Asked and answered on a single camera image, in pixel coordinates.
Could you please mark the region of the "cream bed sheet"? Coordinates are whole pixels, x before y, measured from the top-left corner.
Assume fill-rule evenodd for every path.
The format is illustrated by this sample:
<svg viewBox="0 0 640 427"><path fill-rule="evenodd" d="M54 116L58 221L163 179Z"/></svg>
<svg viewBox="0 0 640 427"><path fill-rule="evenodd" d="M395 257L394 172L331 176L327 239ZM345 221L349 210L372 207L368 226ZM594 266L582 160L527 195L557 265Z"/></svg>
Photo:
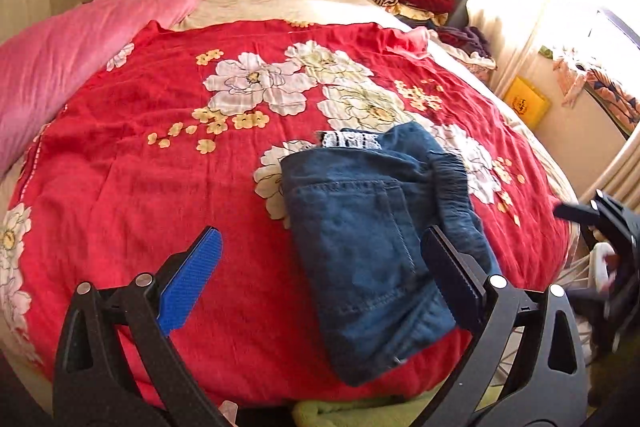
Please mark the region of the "cream bed sheet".
<svg viewBox="0 0 640 427"><path fill-rule="evenodd" d="M393 17L392 14L385 12L382 8L380 8L379 6L373 4L368 0L201 0L198 6L190 14L188 14L183 20L180 20L180 22L176 23L174 26L165 28L163 26L160 26L160 24L157 23L155 20L152 20L152 22L149 22L148 25L157 24L158 26L160 26L160 28L170 30L170 31L188 31L188 30L194 30L194 29L203 29L209 26L231 24L231 23L237 23L237 22L268 22L268 20L284 20L285 22L292 23L299 27L307 27L310 25L351 25L351 24L375 23L384 28L398 29L405 32L414 31L414 30L422 31L424 32L425 35L427 35L427 37L431 40L431 42L434 43L434 41L431 39L430 35L427 33L426 30L413 29L413 28L407 27L406 25L402 24L397 18ZM455 61L441 46L439 46L436 43L434 43L434 45L436 46L436 50L438 53L448 56L451 61L460 65L470 75L472 75L463 65ZM99 69L97 72L101 72L101 70L103 69L114 68L116 66L116 63L117 63L116 60L120 52L118 52L114 58L109 60L105 67ZM562 171L552 160L548 152L539 143L539 141L536 139L536 136L533 135L533 133L527 129L525 124L522 123L521 119L518 118L518 115L516 115L513 112L513 110L510 109L509 106L504 104L503 101L499 100L484 85L484 83L478 80L474 75L472 76L477 82L479 82L482 85L485 93L487 93L493 100L499 102L499 104L502 107L503 114L510 119L512 126L520 130L526 136L526 138L529 139L529 141L532 142L538 148L538 150L541 151L542 160L548 167L552 169L554 173L556 173L559 176L562 187L566 187L570 189L570 191L572 192L572 194L570 194L570 197L562 198L558 200L558 202L561 202L561 200L563 199L568 199L568 200L573 199L575 194L572 187L568 183L566 176L564 176L564 173L562 173ZM66 103L70 101L71 98L73 98L74 94L66 101ZM47 122L47 124L44 124L44 126L42 126L42 128L39 130L35 138L28 143L26 150L24 150L24 152L21 153L21 156L17 158L17 161L15 161L14 164L12 165L12 166L20 167L21 169L20 176L21 176L21 173L23 172L26 156L30 147L32 146L32 144L35 143L35 141L40 137L40 135L42 135L42 132L46 130L47 127L49 127L49 124L51 124L51 122L55 120L56 116L58 116L58 114L62 112L62 109L64 108L66 103L62 106L62 108L58 111L58 113L56 113L56 115ZM340 139L340 136L342 136L343 133L347 130L354 130L357 132L372 132L372 131L363 131L363 130L357 130L352 128L344 128L341 130L332 130L332 131L322 131L319 134L317 143L311 147L335 146L337 145L338 139ZM464 332L466 335L468 335L469 340L464 348L465 350L466 347L468 347L468 344L470 341L469 334L465 331L462 331L462 329L458 329L457 325L454 326L454 331ZM213 399L206 391L205 393L206 395L209 396L209 399L215 402L229 400L229 399L216 400L216 399Z"/></svg>

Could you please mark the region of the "green fleece garment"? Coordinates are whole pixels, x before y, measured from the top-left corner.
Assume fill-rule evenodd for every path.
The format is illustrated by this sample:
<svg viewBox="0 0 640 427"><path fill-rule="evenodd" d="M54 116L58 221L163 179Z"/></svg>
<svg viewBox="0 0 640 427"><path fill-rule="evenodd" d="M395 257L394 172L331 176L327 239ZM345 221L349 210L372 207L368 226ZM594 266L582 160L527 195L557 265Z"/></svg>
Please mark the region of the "green fleece garment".
<svg viewBox="0 0 640 427"><path fill-rule="evenodd" d="M302 401L294 405L292 418L303 427L409 426L441 387L442 383L412 399L392 395L349 402Z"/></svg>

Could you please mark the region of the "floral fabric laundry basket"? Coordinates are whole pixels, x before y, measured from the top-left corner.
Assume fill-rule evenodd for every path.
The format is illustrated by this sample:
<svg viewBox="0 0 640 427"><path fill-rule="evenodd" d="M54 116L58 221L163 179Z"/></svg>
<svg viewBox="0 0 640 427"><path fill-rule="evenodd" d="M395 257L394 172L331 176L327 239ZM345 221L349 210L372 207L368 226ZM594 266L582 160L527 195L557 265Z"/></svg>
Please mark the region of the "floral fabric laundry basket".
<svg viewBox="0 0 640 427"><path fill-rule="evenodd" d="M430 37L478 80L489 83L497 63L491 55L488 40L478 28L440 26L430 31Z"/></svg>

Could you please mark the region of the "pink quilt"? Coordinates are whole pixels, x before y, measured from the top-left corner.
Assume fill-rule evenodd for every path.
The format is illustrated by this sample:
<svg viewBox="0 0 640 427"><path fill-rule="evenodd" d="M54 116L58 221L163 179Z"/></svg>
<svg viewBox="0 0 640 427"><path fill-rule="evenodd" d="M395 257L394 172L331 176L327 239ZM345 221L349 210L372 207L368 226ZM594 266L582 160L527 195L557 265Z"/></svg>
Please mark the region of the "pink quilt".
<svg viewBox="0 0 640 427"><path fill-rule="evenodd" d="M155 20L169 28L201 0L92 0L1 45L1 171L82 84Z"/></svg>

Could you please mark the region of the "yellow paper bag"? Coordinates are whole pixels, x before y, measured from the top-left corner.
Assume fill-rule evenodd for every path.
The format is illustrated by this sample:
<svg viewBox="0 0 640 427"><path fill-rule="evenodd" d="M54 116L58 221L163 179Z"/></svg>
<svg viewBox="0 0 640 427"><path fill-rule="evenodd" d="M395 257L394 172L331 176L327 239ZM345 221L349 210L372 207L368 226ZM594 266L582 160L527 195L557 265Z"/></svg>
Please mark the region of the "yellow paper bag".
<svg viewBox="0 0 640 427"><path fill-rule="evenodd" d="M549 99L533 83L520 76L514 77L502 101L530 130L538 127L551 106Z"/></svg>

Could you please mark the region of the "blue denim lace-trimmed pants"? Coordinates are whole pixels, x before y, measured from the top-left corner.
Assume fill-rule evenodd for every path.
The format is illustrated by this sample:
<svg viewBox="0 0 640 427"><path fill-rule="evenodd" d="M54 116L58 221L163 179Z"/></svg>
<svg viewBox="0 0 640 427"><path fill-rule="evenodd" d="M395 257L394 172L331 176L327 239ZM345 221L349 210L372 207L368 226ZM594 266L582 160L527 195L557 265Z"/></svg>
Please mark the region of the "blue denim lace-trimmed pants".
<svg viewBox="0 0 640 427"><path fill-rule="evenodd" d="M281 169L321 336L349 386L373 381L456 326L422 257L429 227L487 274L500 271L463 162L416 122L347 130L335 146L285 156Z"/></svg>

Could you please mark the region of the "red floral blanket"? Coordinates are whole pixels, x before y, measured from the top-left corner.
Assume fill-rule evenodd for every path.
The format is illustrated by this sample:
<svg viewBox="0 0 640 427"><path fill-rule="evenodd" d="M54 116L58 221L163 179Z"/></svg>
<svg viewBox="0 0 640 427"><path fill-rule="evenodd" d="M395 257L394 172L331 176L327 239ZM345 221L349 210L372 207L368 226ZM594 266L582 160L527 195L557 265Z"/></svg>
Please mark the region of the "red floral blanket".
<svg viewBox="0 0 640 427"><path fill-rule="evenodd" d="M322 131L417 122L463 161L472 207L514 285L540 289L575 234L542 153L422 31L375 23L149 24L30 147L1 223L2 343L53 369L76 286L128 283L221 231L224 253L172 335L213 399L250 407L418 395L469 337L446 329L350 387L330 365L281 188L280 162Z"/></svg>

